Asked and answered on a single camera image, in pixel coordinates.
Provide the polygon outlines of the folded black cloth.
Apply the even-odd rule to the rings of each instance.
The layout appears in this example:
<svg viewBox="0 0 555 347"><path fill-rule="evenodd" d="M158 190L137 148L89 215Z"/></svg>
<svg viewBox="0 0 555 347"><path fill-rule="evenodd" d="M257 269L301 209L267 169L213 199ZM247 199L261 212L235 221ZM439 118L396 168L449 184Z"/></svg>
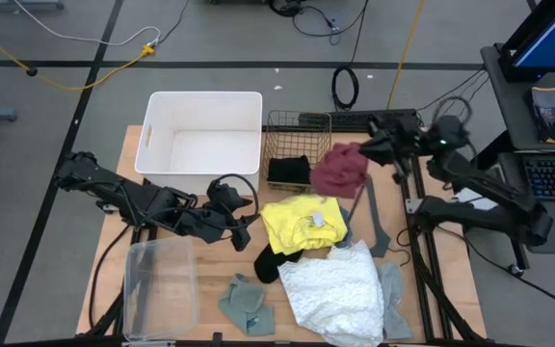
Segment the folded black cloth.
<svg viewBox="0 0 555 347"><path fill-rule="evenodd" d="M305 155L269 160L267 180L276 183L309 184L310 163Z"/></svg>

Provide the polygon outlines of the long black cloth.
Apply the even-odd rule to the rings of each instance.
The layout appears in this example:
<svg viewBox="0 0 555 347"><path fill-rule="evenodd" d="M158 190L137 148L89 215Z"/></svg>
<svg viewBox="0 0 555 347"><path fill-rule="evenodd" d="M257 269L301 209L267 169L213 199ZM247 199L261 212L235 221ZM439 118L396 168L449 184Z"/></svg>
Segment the long black cloth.
<svg viewBox="0 0 555 347"><path fill-rule="evenodd" d="M292 254L275 254L268 244L254 261L254 271L262 283L272 283L279 277L278 267L286 262L298 262L304 251L300 250Z"/></svg>

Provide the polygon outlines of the black computer monitor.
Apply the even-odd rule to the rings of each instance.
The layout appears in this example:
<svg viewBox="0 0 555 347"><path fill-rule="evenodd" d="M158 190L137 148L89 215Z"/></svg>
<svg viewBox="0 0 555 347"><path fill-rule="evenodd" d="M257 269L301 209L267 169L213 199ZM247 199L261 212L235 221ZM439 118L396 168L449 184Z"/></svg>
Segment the black computer monitor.
<svg viewBox="0 0 555 347"><path fill-rule="evenodd" d="M555 72L555 0L541 0L499 46L498 64L511 82L530 82Z"/></svg>

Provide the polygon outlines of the yellow cloth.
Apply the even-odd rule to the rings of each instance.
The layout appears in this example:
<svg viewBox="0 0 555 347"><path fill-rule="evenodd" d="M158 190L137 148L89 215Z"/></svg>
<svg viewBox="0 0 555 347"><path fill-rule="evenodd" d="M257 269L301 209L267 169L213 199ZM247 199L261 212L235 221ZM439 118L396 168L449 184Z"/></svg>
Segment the yellow cloth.
<svg viewBox="0 0 555 347"><path fill-rule="evenodd" d="M298 195L267 203L261 211L275 254L330 247L347 231L336 198Z"/></svg>

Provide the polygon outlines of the blue grey cloth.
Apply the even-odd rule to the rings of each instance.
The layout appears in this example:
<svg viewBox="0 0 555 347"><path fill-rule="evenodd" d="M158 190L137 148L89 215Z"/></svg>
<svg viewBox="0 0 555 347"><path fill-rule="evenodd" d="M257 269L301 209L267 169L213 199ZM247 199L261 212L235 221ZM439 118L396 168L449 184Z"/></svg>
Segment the blue grey cloth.
<svg viewBox="0 0 555 347"><path fill-rule="evenodd" d="M340 209L340 213L341 213L343 222L344 222L344 224L347 228L347 231L344 235L344 238L341 241L336 242L334 244L334 246L336 248L346 248L346 247L349 247L350 244L351 244L351 240L352 240L352 237L353 237L353 232L352 232L352 229L351 229L350 224L349 224L349 211L347 209L345 209L344 207L342 207L342 206L340 206L339 209Z"/></svg>

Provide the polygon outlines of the maroon cloth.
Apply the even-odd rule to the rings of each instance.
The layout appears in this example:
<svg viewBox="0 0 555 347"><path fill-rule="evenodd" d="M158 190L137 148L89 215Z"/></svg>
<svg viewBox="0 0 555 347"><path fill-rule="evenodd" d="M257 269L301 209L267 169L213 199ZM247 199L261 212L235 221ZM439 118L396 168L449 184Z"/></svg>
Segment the maroon cloth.
<svg viewBox="0 0 555 347"><path fill-rule="evenodd" d="M317 194L353 199L366 180L368 160L359 152L360 144L334 144L311 171L310 183Z"/></svg>

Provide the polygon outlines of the white lace cloth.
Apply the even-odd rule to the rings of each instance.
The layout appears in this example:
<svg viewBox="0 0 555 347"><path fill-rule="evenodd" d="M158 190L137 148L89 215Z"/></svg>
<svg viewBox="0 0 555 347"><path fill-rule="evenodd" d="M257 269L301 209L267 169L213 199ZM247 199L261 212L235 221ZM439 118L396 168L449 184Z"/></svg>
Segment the white lace cloth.
<svg viewBox="0 0 555 347"><path fill-rule="evenodd" d="M383 289L365 241L286 262L278 272L299 326L336 347L383 342Z"/></svg>

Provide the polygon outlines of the white perforated plastic bin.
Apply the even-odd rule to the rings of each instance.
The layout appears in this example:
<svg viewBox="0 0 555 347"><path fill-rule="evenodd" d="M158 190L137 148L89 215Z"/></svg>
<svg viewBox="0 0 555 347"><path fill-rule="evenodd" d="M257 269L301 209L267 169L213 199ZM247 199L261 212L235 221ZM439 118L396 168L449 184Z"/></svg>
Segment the white perforated plastic bin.
<svg viewBox="0 0 555 347"><path fill-rule="evenodd" d="M258 92L155 92L145 111L135 170L159 186L202 196L211 181L241 195L258 188L262 145Z"/></svg>

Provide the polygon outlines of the grey side desk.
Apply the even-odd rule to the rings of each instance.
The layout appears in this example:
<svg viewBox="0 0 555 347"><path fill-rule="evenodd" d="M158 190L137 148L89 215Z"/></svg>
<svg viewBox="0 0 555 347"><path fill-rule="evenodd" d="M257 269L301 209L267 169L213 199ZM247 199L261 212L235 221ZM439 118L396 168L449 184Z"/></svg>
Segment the grey side desk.
<svg viewBox="0 0 555 347"><path fill-rule="evenodd" d="M536 125L531 120L530 107L525 101L525 95L535 83L507 81L495 47L483 47L480 53L506 130L480 152L479 165L484 168L499 167L505 181L516 188L527 190L529 184L526 182L523 161L532 158L555 159L555 145L539 141ZM555 87L555 73L546 74L536 85ZM547 200L544 205L553 218L553 226L548 242L530 251L535 254L555 254L555 200Z"/></svg>

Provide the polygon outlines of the grey work gloves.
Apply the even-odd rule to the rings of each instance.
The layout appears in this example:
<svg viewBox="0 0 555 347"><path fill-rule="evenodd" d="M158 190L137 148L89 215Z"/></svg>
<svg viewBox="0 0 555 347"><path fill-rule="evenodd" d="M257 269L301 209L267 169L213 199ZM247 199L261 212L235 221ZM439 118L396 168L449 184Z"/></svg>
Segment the grey work gloves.
<svg viewBox="0 0 555 347"><path fill-rule="evenodd" d="M539 141L555 145L555 88L532 87L524 96Z"/></svg>

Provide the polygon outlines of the sage green cloth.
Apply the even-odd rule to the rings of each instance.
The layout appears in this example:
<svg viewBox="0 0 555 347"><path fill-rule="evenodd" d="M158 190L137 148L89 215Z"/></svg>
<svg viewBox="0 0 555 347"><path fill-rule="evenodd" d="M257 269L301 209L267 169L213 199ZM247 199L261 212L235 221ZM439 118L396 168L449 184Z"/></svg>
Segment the sage green cloth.
<svg viewBox="0 0 555 347"><path fill-rule="evenodd" d="M223 292L218 306L223 315L246 336L265 336L276 332L274 308L264 303L262 285L250 283L235 274Z"/></svg>

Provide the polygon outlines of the clear plastic container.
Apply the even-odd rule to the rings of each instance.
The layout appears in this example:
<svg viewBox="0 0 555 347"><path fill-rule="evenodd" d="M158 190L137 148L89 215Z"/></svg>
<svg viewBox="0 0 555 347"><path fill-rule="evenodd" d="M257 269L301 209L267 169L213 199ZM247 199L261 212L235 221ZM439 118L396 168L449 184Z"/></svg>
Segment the clear plastic container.
<svg viewBox="0 0 555 347"><path fill-rule="evenodd" d="M137 243L126 258L122 333L131 342L175 339L198 324L192 243L164 238Z"/></svg>

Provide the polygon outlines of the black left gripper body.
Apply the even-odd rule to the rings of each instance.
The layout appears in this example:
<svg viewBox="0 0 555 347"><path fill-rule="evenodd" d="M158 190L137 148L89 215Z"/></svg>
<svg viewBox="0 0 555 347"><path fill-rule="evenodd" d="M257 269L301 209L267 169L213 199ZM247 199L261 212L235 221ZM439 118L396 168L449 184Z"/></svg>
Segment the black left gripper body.
<svg viewBox="0 0 555 347"><path fill-rule="evenodd" d="M206 242L215 243L236 234L232 215L224 210L198 208L185 210L180 215L180 230Z"/></svg>

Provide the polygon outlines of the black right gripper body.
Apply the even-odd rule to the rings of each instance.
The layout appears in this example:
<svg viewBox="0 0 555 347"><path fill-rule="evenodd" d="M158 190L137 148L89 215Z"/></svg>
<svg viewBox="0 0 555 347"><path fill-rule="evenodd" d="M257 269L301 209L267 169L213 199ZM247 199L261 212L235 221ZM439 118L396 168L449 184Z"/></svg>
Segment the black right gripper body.
<svg viewBox="0 0 555 347"><path fill-rule="evenodd" d="M419 144L419 137L422 135L422 131L416 118L401 116L371 119L368 123L370 139L380 131L386 131L392 135L395 158L409 157L422 153Z"/></svg>

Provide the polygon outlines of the light grey cloth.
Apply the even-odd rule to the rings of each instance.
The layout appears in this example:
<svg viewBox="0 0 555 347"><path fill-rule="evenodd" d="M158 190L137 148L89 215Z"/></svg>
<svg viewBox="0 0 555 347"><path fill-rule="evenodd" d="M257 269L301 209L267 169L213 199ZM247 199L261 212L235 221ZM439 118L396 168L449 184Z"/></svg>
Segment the light grey cloth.
<svg viewBox="0 0 555 347"><path fill-rule="evenodd" d="M378 268L379 281L383 290L383 334L386 339L410 339L413 333L407 320L400 314L404 286L401 273L394 263L385 263Z"/></svg>

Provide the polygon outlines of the black aluminium table frame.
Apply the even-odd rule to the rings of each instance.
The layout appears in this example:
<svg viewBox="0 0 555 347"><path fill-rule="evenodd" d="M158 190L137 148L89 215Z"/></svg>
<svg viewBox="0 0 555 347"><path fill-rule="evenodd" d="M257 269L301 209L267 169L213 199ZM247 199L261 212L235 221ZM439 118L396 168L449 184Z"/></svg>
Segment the black aluminium table frame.
<svg viewBox="0 0 555 347"><path fill-rule="evenodd" d="M413 109L394 109L357 112L333 112L331 116L331 134L334 132L358 133L367 130L368 123L373 118L385 119L401 116L411 116L420 119Z"/></svg>

